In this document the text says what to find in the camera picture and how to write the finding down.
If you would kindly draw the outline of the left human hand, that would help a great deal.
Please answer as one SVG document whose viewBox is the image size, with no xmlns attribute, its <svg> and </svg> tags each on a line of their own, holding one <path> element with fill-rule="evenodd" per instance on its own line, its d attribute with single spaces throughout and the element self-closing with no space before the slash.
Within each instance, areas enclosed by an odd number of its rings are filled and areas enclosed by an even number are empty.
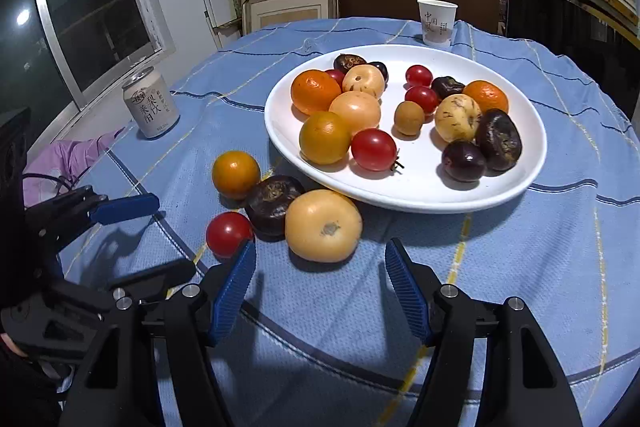
<svg viewBox="0 0 640 427">
<path fill-rule="evenodd" d="M 20 347 L 18 347 L 16 343 L 14 343 L 14 341 L 11 339 L 11 337 L 8 334 L 2 333 L 1 339 L 6 345 L 6 347 L 8 347 L 8 349 L 14 353 L 14 355 L 17 355 L 18 357 L 22 357 L 22 358 L 27 358 L 26 353 Z"/>
</svg>

